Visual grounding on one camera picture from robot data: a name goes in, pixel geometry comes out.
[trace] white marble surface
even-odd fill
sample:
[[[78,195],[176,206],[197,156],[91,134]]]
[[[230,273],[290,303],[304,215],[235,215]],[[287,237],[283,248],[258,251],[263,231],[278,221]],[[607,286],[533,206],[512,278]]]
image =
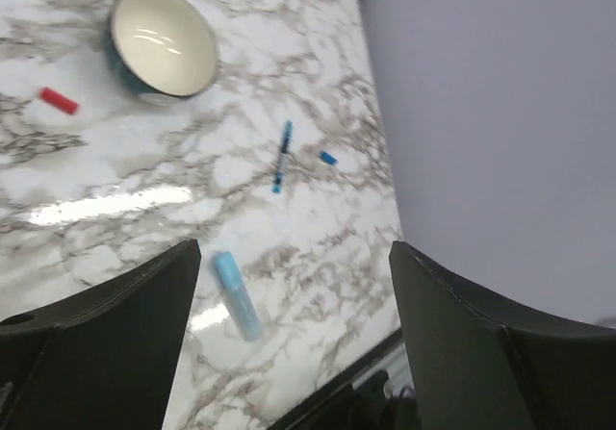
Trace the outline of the white marble surface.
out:
[[[357,2],[190,0],[218,36],[218,81],[160,110],[105,67],[112,1],[0,0],[0,318],[197,238],[165,428],[265,428],[398,327],[398,210]],[[43,86],[80,112],[38,101]],[[292,160],[275,195],[287,119]],[[265,325],[255,343],[209,266],[227,249]]]

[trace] blue bowl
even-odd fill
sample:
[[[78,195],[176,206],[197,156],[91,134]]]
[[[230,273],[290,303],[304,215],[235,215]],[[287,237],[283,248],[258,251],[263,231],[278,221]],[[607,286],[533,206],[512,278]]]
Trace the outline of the blue bowl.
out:
[[[186,0],[115,0],[103,47],[117,79],[149,103],[191,98],[216,80],[214,33]]]

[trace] red object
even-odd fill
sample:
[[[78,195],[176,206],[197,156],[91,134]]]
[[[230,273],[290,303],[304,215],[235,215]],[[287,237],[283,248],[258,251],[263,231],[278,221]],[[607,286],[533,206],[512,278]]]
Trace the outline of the red object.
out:
[[[73,100],[69,100],[63,95],[60,95],[56,91],[45,87],[40,91],[39,95],[41,100],[46,101],[50,105],[55,106],[59,110],[64,111],[67,114],[75,114],[79,105],[75,103]]]

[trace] blue cap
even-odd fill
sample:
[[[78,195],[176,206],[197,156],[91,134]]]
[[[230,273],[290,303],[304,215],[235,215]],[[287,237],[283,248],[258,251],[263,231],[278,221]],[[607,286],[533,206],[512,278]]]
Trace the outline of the blue cap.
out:
[[[232,291],[244,285],[242,274],[235,263],[231,252],[222,252],[214,257],[214,266],[220,276],[220,281],[227,291]]]
[[[336,158],[334,158],[331,154],[327,153],[326,151],[321,151],[321,154],[319,155],[319,157],[326,163],[330,164],[330,165],[335,165],[338,160]]]

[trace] gray wall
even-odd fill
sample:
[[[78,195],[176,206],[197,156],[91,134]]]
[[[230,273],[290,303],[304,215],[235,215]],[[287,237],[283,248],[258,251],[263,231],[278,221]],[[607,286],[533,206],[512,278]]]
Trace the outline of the gray wall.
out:
[[[548,312],[616,314],[616,0],[363,0],[404,235]]]

